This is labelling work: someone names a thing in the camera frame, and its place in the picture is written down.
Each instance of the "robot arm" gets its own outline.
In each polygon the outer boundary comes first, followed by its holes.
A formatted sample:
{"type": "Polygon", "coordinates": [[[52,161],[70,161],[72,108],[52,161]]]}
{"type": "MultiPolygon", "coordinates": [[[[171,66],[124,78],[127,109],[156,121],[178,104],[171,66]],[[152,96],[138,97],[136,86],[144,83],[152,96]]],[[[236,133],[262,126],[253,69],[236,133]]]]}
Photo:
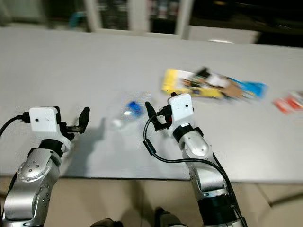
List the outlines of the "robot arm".
{"type": "Polygon", "coordinates": [[[185,162],[189,168],[190,180],[199,205],[205,226],[246,227],[231,183],[212,152],[212,146],[206,142],[202,131],[193,128],[193,107],[189,94],[176,95],[168,99],[168,105],[158,113],[150,103],[146,103],[150,119],[144,129],[144,144],[149,153],[167,163],[185,162]],[[165,116],[166,123],[161,124],[157,116],[165,116]],[[167,160],[157,156],[146,132],[152,122],[155,130],[168,129],[168,135],[179,143],[183,159],[167,160]]]}
{"type": "Polygon", "coordinates": [[[42,226],[45,223],[51,192],[59,178],[63,153],[71,149],[75,132],[83,133],[89,121],[89,108],[79,117],[79,125],[66,127],[58,107],[29,110],[31,128],[41,139],[13,177],[5,200],[4,227],[42,226]]]}

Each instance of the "clear plastic bottle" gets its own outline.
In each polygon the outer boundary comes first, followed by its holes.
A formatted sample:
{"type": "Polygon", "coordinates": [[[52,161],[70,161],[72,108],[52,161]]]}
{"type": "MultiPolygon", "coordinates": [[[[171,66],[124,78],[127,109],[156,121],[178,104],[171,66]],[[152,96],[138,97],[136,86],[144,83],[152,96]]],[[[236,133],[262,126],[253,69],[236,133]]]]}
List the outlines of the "clear plastic bottle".
{"type": "Polygon", "coordinates": [[[130,122],[138,120],[146,113],[145,102],[150,102],[151,100],[151,94],[147,92],[132,92],[128,94],[126,104],[122,112],[112,120],[112,126],[115,129],[121,129],[130,122]]]}

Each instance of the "floor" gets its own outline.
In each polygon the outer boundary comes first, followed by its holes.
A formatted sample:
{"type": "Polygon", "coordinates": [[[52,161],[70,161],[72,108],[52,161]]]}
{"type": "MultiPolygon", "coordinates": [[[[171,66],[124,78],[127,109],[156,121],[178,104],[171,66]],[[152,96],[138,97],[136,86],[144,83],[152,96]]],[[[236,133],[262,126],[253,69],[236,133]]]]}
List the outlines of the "floor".
{"type": "MultiPolygon", "coordinates": [[[[10,179],[0,180],[3,194],[10,179]]],[[[234,183],[233,187],[249,227],[302,225],[303,200],[272,209],[267,201],[302,192],[303,185],[234,183]]],[[[202,226],[190,182],[60,179],[53,189],[45,227],[88,227],[104,218],[121,220],[125,227],[150,227],[158,206],[190,227],[202,226]]]]}

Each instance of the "white table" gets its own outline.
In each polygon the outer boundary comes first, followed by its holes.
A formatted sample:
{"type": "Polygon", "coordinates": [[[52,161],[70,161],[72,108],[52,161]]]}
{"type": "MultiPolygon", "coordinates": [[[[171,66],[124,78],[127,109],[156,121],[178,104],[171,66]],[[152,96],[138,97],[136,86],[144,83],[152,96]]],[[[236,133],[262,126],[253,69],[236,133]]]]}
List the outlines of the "white table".
{"type": "MultiPolygon", "coordinates": [[[[60,106],[62,119],[72,124],[89,106],[87,131],[65,157],[65,176],[188,179],[184,164],[149,155],[142,144],[146,117],[123,131],[108,125],[122,91],[150,91],[162,107],[165,70],[202,66],[269,86],[260,102],[193,101],[196,124],[230,180],[303,183],[303,115],[284,115],[272,104],[303,89],[302,49],[0,28],[0,125],[37,105],[60,106]]],[[[177,143],[152,129],[158,154],[180,158],[177,143]]],[[[13,174],[37,145],[28,124],[12,124],[0,140],[0,173],[13,174]]]]}

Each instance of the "black cable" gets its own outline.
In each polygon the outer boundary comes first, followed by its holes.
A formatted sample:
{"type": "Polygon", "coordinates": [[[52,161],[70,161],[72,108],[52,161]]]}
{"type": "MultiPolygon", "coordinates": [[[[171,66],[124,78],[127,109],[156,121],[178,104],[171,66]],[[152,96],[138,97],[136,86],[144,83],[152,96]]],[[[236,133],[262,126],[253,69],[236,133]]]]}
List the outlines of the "black cable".
{"type": "MultiPolygon", "coordinates": [[[[22,115],[17,115],[16,117],[13,117],[11,119],[9,119],[0,129],[0,137],[2,136],[3,132],[5,131],[5,129],[11,124],[13,123],[15,120],[21,120],[22,119],[22,115]]],[[[2,211],[1,211],[1,203],[0,203],[0,226],[2,226],[2,211]]]]}
{"type": "MultiPolygon", "coordinates": [[[[148,129],[148,126],[149,124],[151,123],[152,119],[154,119],[155,117],[159,116],[160,113],[156,113],[155,115],[151,116],[146,124],[145,124],[145,127],[144,127],[144,131],[143,131],[143,139],[144,141],[147,142],[147,129],[148,129]]],[[[218,161],[217,157],[213,154],[213,157],[216,161],[216,164],[210,162],[210,161],[207,161],[207,160],[203,160],[203,159],[198,159],[198,158],[183,158],[183,159],[174,159],[174,160],[168,160],[168,159],[165,159],[165,158],[162,158],[158,155],[155,154],[155,152],[152,152],[151,153],[156,159],[162,161],[162,162],[165,162],[165,163],[185,163],[185,162],[199,162],[199,163],[204,163],[204,164],[207,164],[207,165],[210,165],[211,167],[215,168],[221,175],[222,177],[224,178],[225,182],[226,182],[226,186],[227,186],[227,190],[229,192],[229,194],[231,195],[232,197],[232,200],[234,201],[234,210],[236,211],[240,221],[242,222],[243,224],[243,227],[247,227],[247,224],[246,224],[246,221],[245,221],[245,218],[242,216],[241,214],[241,211],[240,211],[240,208],[239,208],[239,205],[238,205],[238,202],[237,202],[237,198],[236,198],[236,195],[234,193],[234,190],[232,188],[232,184],[225,172],[225,170],[223,169],[222,165],[220,164],[220,162],[218,161]]]]}

